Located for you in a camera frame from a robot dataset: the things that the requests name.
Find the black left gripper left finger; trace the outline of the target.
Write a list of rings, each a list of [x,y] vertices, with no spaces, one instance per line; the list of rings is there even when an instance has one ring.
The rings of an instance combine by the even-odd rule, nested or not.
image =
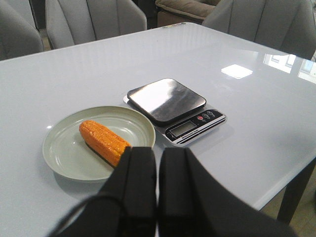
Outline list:
[[[126,148],[100,191],[73,207],[55,237],[153,237],[156,231],[155,156],[150,147]]]

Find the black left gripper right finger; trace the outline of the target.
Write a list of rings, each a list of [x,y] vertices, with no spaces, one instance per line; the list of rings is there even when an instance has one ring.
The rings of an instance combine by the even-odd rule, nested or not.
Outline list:
[[[164,150],[159,168],[161,237],[294,237],[291,227],[247,205],[188,148]]]

